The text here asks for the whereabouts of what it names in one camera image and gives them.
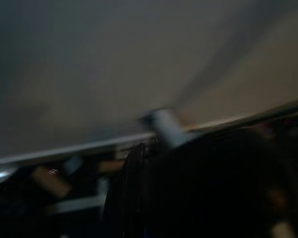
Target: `ceiling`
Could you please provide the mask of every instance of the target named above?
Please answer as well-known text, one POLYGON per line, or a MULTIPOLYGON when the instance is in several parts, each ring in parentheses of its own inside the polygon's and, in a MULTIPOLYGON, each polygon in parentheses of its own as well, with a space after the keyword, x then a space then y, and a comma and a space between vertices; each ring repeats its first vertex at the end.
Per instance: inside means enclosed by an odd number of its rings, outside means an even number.
POLYGON ((298 98, 298 1, 0 0, 0 161, 298 98))

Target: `white ceiling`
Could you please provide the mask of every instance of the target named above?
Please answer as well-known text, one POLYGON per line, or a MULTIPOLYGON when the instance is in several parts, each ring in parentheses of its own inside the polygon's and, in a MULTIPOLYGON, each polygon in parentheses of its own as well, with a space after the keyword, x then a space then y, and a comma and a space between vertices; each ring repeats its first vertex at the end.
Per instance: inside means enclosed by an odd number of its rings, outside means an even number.
POLYGON ((0 158, 140 133, 165 105, 203 123, 297 98, 293 2, 0 0, 0 158))

